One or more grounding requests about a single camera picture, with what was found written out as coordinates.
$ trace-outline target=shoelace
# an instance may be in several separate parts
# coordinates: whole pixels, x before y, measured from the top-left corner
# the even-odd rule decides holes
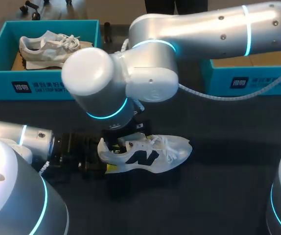
[[[151,145],[154,145],[154,143],[156,141],[160,141],[161,145],[162,145],[162,151],[165,154],[166,157],[166,162],[167,163],[171,163],[173,162],[173,160],[177,159],[176,155],[179,153],[178,151],[174,150],[173,148],[171,148],[168,144],[168,139],[163,137],[163,136],[156,136],[153,135],[153,140],[150,141]]]
[[[62,44],[58,47],[68,47],[69,49],[75,49],[80,45],[80,42],[78,38],[80,37],[74,37],[73,35],[68,36],[65,34],[59,34],[60,36],[63,36],[63,39],[60,41]]]

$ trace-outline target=n logo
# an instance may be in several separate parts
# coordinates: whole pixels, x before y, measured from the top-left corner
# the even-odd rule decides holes
[[[126,164],[133,164],[138,162],[140,165],[152,165],[154,160],[159,157],[159,154],[156,151],[152,151],[149,157],[147,158],[147,151],[136,151],[133,156],[126,161]]]

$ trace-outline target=sneaker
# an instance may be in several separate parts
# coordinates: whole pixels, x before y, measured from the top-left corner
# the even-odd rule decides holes
[[[26,61],[25,68],[27,70],[40,70],[49,67],[62,68],[64,62],[74,52],[93,46],[89,42],[80,42],[78,38],[50,31],[47,31],[40,38],[21,37],[20,53]]]
[[[178,136],[152,135],[149,139],[127,141],[126,153],[115,154],[109,151],[104,139],[98,144],[100,159],[116,170],[110,173],[126,172],[131,169],[145,169],[162,173],[182,164],[192,152],[189,140]]]

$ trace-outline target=teal shoe box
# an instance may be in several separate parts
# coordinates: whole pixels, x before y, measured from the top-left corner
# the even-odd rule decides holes
[[[97,20],[13,21],[0,32],[0,100],[72,100],[61,81],[61,70],[11,71],[22,36],[38,38],[47,30],[74,35],[102,47]]]
[[[200,62],[205,92],[214,96],[241,96],[256,92],[281,76],[281,66],[216,67]],[[281,83],[261,95],[281,95]]]

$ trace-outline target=glowing cyan light ring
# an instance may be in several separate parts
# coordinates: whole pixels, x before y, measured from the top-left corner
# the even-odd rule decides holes
[[[271,206],[272,206],[272,209],[273,209],[274,215],[276,216],[276,218],[277,218],[278,222],[281,224],[281,221],[280,221],[280,219],[279,219],[279,217],[278,217],[278,215],[277,215],[277,213],[276,213],[276,210],[274,209],[274,206],[273,206],[273,200],[272,200],[272,189],[273,189],[273,184],[272,184],[272,187],[271,187],[271,196],[270,196],[270,198],[271,198]]]
[[[33,228],[33,230],[29,233],[29,235],[34,235],[36,230],[38,229],[39,225],[41,224],[43,217],[45,215],[45,211],[46,211],[46,207],[47,207],[47,201],[48,201],[48,193],[47,193],[47,187],[46,187],[46,183],[44,181],[44,179],[42,178],[43,183],[44,183],[44,188],[45,188],[45,201],[44,201],[44,206],[43,206],[43,210],[41,213],[41,216],[39,216],[39,219],[35,225],[35,227]]]
[[[125,102],[123,103],[122,107],[121,107],[118,111],[116,111],[114,114],[111,114],[111,115],[106,116],[106,117],[96,117],[96,116],[91,115],[91,114],[89,114],[89,113],[87,113],[87,114],[88,114],[89,116],[91,116],[92,118],[95,118],[95,119],[107,119],[107,118],[111,118],[111,117],[117,115],[117,114],[124,108],[124,106],[126,105],[126,102],[127,102],[127,98],[125,99]]]
[[[140,46],[142,44],[145,44],[145,43],[163,43],[163,44],[166,44],[166,45],[170,46],[174,50],[174,52],[176,52],[175,47],[171,43],[168,43],[168,42],[163,41],[163,40],[158,40],[158,39],[150,39],[150,40],[142,41],[140,43],[137,43],[132,48],[138,47],[138,46]]]
[[[252,46],[252,25],[249,19],[249,11],[247,6],[242,6],[244,13],[245,13],[245,18],[246,18],[246,25],[247,25],[247,48],[244,56],[248,56],[250,53],[250,49]]]
[[[24,125],[24,126],[23,126],[23,129],[22,129],[22,133],[21,133],[19,145],[22,145],[22,144],[23,144],[23,140],[24,140],[24,135],[25,135],[26,128],[27,128],[27,126]]]

